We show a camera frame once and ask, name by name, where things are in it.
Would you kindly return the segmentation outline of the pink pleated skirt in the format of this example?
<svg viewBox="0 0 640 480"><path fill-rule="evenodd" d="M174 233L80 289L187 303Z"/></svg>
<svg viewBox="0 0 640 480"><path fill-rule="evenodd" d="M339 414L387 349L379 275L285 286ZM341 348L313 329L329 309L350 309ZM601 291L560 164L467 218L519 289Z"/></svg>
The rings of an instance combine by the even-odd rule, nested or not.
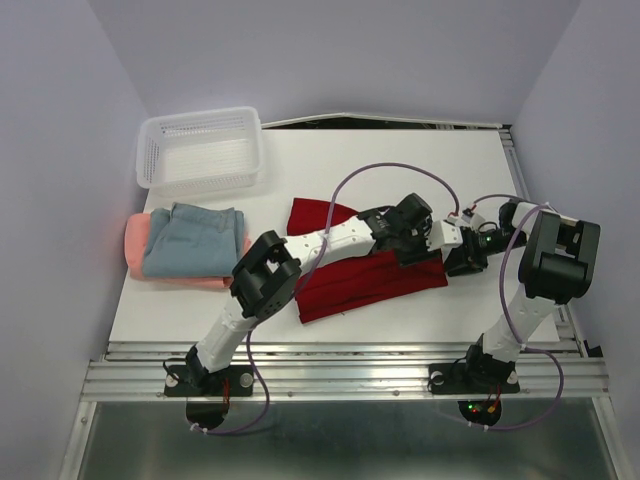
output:
<svg viewBox="0 0 640 480"><path fill-rule="evenodd" d="M224 290L232 283L231 277L203 278L147 278L143 274L144 252L151 230L151 215L137 213L128 220L124 232L124 256L130 277L145 282L161 282L200 290Z"/></svg>

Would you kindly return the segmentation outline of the light blue denim skirt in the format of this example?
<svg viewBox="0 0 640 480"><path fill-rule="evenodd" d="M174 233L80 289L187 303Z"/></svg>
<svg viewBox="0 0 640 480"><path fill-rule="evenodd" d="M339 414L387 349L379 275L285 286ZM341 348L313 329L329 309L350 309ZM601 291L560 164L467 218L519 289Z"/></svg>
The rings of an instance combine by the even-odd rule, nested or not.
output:
<svg viewBox="0 0 640 480"><path fill-rule="evenodd" d="M229 277L244 254L245 216L175 203L151 212L142 273L147 278Z"/></svg>

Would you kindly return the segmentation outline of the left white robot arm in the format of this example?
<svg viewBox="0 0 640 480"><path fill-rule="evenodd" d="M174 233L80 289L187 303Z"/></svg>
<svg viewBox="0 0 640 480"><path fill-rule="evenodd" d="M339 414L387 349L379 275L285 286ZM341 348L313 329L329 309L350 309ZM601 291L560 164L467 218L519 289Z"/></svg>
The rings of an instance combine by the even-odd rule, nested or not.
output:
<svg viewBox="0 0 640 480"><path fill-rule="evenodd" d="M233 269L229 298L207 335L188 351L186 379L199 393L215 392L241 341L293 298L300 278L349 258L392 251L402 265L460 244L459 228L432 219L418 195L398 205L360 212L337 225L298 236L263 233Z"/></svg>

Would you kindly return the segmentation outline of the red skirt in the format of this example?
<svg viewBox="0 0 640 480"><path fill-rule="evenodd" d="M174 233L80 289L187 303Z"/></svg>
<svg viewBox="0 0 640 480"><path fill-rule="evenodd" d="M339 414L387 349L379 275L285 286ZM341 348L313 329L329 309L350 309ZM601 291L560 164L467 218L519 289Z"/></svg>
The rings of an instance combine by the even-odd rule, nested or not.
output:
<svg viewBox="0 0 640 480"><path fill-rule="evenodd" d="M294 198L287 234L299 236L325 226L329 202ZM337 204L332 226L356 214L356 210ZM409 267L400 267L392 252L349 258L317 269L302 292L296 296L299 319L308 324L332 315L415 292L446 287L441 257Z"/></svg>

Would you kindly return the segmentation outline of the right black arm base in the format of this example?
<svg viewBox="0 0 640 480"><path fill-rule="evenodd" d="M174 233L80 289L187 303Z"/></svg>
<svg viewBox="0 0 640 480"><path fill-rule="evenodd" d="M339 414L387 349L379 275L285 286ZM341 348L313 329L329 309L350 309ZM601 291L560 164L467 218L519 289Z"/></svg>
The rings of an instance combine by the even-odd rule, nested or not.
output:
<svg viewBox="0 0 640 480"><path fill-rule="evenodd" d="M518 382L499 381L484 374L469 373L464 363L432 363L428 366L428 389L435 395L516 394Z"/></svg>

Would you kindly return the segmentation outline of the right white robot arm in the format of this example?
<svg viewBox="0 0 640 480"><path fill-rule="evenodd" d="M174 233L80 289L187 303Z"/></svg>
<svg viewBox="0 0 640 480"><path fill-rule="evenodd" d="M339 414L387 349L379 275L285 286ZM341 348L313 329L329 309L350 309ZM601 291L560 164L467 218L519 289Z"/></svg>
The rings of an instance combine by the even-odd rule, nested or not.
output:
<svg viewBox="0 0 640 480"><path fill-rule="evenodd" d="M544 319L559 306L586 294L591 286L601 227L509 197L498 211L495 229L485 231L468 209L461 229L462 243L446 257L450 277L484 271L493 255L507 262L522 249L519 286L513 298L499 295L503 313L472 344L465 356L440 366L431 365L430 389L435 394L516 393L515 364Z"/></svg>

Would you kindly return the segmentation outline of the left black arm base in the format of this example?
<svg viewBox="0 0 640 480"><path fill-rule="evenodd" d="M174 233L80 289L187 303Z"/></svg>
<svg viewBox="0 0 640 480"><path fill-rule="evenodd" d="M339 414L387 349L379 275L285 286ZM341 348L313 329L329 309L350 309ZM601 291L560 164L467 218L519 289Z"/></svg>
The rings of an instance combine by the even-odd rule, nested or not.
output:
<svg viewBox="0 0 640 480"><path fill-rule="evenodd" d="M249 365L231 365L203 380L196 380L187 366L170 364L166 368L163 395L169 398L250 397L255 380Z"/></svg>

